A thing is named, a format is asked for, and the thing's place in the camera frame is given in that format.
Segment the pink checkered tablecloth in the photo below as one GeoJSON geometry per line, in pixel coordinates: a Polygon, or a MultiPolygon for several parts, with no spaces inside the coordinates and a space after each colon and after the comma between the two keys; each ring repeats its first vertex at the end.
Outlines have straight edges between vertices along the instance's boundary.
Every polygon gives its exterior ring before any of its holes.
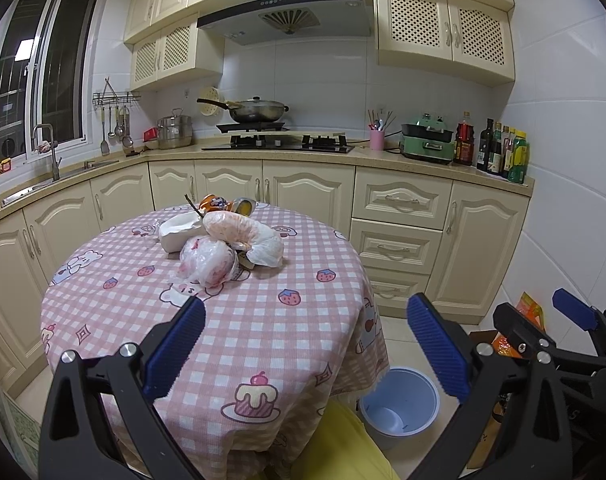
{"type": "MultiPolygon", "coordinates": [[[[59,269],[42,304],[49,365],[70,348],[89,358],[140,342],[196,295],[206,328],[155,408],[206,479],[243,480],[267,463],[287,478],[328,398],[357,398],[387,370],[371,286],[340,232],[264,203],[253,218],[281,234],[280,269],[244,270],[216,289],[178,282],[178,259],[151,232],[188,208],[112,227],[59,269]]],[[[105,400],[116,435],[134,450],[115,401],[105,400]]]]}

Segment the pink cup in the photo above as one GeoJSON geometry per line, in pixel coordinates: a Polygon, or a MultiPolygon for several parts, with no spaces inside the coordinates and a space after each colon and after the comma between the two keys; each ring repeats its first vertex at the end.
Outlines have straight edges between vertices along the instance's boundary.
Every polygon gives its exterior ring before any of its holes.
{"type": "Polygon", "coordinates": [[[385,147],[385,132],[381,130],[369,131],[369,148],[375,152],[382,152],[385,147]]]}

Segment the blue trash can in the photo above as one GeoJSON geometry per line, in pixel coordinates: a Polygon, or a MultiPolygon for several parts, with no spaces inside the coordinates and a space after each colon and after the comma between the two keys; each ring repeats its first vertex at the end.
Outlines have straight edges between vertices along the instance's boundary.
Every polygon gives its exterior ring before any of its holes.
{"type": "Polygon", "coordinates": [[[392,367],[359,401],[359,413],[369,436],[386,450],[428,428],[439,406],[439,391],[428,376],[413,368],[392,367]]]}

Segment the silver bolt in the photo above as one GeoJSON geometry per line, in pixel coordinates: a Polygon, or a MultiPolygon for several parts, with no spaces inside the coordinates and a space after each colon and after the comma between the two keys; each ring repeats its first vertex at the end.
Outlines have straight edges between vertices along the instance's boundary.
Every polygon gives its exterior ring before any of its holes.
{"type": "Polygon", "coordinates": [[[549,365],[552,361],[552,357],[550,357],[550,354],[547,352],[541,351],[537,354],[537,361],[542,365],[549,365]]]}
{"type": "Polygon", "coordinates": [[[488,345],[488,343],[479,343],[477,345],[477,353],[479,355],[492,355],[494,353],[494,349],[492,348],[491,345],[488,345]]]}
{"type": "Polygon", "coordinates": [[[134,343],[125,343],[120,349],[118,353],[123,357],[132,357],[136,353],[136,345],[134,343]]]}
{"type": "Polygon", "coordinates": [[[70,364],[74,359],[76,359],[76,352],[73,350],[65,350],[61,355],[61,361],[65,364],[70,364]]]}

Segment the range hood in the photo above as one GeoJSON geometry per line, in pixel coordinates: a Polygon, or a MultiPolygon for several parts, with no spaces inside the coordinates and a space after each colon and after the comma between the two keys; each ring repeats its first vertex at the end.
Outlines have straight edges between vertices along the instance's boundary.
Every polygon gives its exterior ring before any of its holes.
{"type": "Polygon", "coordinates": [[[364,0],[254,0],[200,16],[196,25],[243,45],[370,35],[364,0]]]}

